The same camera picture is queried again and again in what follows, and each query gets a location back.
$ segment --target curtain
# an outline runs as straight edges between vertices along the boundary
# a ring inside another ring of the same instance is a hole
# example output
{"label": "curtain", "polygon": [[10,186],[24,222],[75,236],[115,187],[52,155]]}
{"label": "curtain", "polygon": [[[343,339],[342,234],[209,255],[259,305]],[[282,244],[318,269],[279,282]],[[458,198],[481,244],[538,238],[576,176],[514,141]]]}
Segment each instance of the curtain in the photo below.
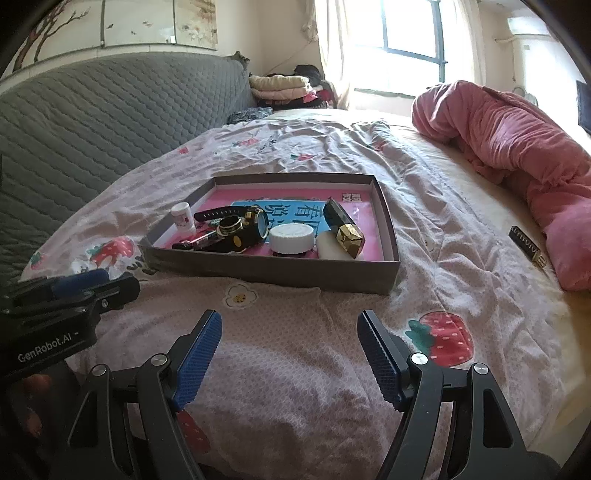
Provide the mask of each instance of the curtain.
{"label": "curtain", "polygon": [[482,21],[476,0],[441,0],[446,81],[486,83]]}
{"label": "curtain", "polygon": [[333,85],[337,98],[336,107],[340,109],[349,108],[353,92],[353,53],[347,20],[347,1],[308,0],[308,20],[303,27],[308,38],[317,36],[324,76]]}

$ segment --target pile of clothes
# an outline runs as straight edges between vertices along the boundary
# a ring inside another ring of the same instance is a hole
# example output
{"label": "pile of clothes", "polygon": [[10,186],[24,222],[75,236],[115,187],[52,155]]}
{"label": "pile of clothes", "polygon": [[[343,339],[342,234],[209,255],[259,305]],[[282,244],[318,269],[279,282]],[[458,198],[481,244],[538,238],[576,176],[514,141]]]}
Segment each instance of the pile of clothes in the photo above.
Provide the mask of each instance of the pile of clothes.
{"label": "pile of clothes", "polygon": [[271,74],[267,77],[251,75],[252,94],[259,107],[273,110],[292,108],[329,108],[334,105],[332,88],[322,79],[313,65],[298,65],[294,74]]}

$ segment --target gold cap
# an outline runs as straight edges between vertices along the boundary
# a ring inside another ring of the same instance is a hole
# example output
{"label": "gold cap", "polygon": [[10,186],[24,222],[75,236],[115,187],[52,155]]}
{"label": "gold cap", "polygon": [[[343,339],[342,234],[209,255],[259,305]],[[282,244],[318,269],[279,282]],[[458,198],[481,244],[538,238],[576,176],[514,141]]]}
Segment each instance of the gold cap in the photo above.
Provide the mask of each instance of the gold cap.
{"label": "gold cap", "polygon": [[352,223],[346,223],[339,227],[339,230],[336,232],[336,240],[353,258],[357,258],[365,245],[363,233],[357,225]]}

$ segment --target gray quilted headboard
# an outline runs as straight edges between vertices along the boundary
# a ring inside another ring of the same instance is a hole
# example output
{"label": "gray quilted headboard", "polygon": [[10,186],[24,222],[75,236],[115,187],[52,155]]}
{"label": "gray quilted headboard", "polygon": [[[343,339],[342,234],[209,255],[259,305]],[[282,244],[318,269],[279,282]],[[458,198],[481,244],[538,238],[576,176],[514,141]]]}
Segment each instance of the gray quilted headboard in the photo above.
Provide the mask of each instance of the gray quilted headboard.
{"label": "gray quilted headboard", "polygon": [[169,52],[71,64],[0,95],[0,278],[118,177],[249,106],[238,61]]}

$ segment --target metal screw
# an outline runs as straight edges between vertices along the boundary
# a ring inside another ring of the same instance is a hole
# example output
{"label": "metal screw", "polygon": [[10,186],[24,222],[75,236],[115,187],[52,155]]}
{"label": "metal screw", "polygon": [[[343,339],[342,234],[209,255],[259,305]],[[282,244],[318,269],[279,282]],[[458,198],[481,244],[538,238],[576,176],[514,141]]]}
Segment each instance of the metal screw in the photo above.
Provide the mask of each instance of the metal screw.
{"label": "metal screw", "polygon": [[92,374],[95,377],[100,377],[101,375],[103,375],[105,372],[107,371],[107,367],[105,367],[104,365],[95,365],[92,369]]}
{"label": "metal screw", "polygon": [[474,364],[474,371],[479,375],[486,375],[488,367],[485,364]]}
{"label": "metal screw", "polygon": [[424,353],[414,353],[410,359],[416,365],[424,365],[429,361],[427,355],[425,355]]}
{"label": "metal screw", "polygon": [[150,363],[155,367],[159,367],[160,365],[164,365],[168,360],[168,357],[163,353],[157,353],[150,359]]}

